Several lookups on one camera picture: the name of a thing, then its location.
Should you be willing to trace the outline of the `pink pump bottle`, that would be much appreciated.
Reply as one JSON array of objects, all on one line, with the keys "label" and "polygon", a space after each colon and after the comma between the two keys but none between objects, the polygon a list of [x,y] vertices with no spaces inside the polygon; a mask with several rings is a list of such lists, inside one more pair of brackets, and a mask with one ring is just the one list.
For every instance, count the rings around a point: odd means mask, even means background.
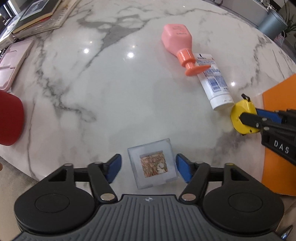
[{"label": "pink pump bottle", "polygon": [[186,76],[198,75],[211,67],[211,65],[196,65],[196,59],[192,52],[192,35],[185,25],[165,25],[161,40],[165,49],[176,56],[180,65],[186,69]]}]

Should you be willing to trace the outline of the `clear acrylic photo block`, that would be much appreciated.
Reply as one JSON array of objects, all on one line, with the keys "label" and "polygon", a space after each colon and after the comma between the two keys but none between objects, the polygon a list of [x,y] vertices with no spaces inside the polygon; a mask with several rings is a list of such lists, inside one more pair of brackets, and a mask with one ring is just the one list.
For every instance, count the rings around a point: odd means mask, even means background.
[{"label": "clear acrylic photo block", "polygon": [[178,179],[170,139],[127,149],[138,189],[162,185]]}]

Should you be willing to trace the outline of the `white lotion tube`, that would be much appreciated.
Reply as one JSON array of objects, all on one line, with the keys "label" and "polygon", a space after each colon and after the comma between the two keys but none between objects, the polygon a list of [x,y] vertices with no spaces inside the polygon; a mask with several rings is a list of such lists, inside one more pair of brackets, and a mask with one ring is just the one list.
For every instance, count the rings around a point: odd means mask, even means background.
[{"label": "white lotion tube", "polygon": [[198,78],[210,101],[213,110],[229,108],[234,104],[227,83],[214,58],[210,54],[195,54],[197,64],[210,65],[210,68],[198,74]]}]

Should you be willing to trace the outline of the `stack of books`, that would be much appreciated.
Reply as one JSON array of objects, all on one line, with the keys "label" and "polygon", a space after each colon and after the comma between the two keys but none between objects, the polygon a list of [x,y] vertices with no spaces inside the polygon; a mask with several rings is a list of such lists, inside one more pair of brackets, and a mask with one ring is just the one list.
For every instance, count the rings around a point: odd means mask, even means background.
[{"label": "stack of books", "polygon": [[34,1],[1,29],[1,50],[17,40],[62,27],[79,1]]}]

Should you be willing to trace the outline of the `pink compartment tray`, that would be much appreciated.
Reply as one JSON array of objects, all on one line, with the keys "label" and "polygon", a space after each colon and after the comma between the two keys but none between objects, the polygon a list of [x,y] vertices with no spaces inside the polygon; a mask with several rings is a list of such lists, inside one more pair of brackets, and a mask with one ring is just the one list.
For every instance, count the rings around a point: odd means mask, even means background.
[{"label": "pink compartment tray", "polygon": [[1,90],[7,92],[22,66],[24,60],[30,53],[34,40],[24,40],[14,43],[8,47],[1,58]]}]

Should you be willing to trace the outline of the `grey trash bin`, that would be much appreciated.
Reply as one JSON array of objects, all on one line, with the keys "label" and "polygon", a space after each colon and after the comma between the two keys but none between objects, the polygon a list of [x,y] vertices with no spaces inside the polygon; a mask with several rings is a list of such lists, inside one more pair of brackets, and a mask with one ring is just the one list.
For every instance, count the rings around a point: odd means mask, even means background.
[{"label": "grey trash bin", "polygon": [[257,27],[260,32],[272,40],[274,40],[286,28],[286,21],[274,9],[269,10],[267,16]]}]

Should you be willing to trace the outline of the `yellow tape measure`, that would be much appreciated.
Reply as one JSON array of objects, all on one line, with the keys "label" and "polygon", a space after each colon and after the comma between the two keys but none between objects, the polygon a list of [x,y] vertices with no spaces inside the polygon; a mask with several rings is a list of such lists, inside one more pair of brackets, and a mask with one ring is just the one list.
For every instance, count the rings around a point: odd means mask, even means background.
[{"label": "yellow tape measure", "polygon": [[260,131],[261,117],[249,96],[242,94],[243,100],[234,104],[230,118],[234,129],[241,135],[248,135]]}]

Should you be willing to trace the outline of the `orange storage box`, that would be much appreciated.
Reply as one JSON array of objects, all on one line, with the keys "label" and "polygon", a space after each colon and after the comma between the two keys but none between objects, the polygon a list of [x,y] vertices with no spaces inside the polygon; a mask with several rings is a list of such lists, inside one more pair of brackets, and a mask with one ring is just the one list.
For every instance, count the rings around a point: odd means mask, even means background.
[{"label": "orange storage box", "polygon": [[[279,111],[284,121],[292,122],[295,129],[295,75],[265,91],[262,95],[264,110]],[[265,157],[262,184],[271,191],[295,196],[295,131],[270,127],[262,131]]]}]

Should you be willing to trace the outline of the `red object at edge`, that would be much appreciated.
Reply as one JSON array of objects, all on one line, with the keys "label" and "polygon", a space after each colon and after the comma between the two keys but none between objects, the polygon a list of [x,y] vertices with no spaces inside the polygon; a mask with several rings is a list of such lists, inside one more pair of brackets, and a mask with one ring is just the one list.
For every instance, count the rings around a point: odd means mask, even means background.
[{"label": "red object at edge", "polygon": [[18,97],[2,90],[0,98],[0,143],[11,146],[23,131],[25,120],[23,104]]}]

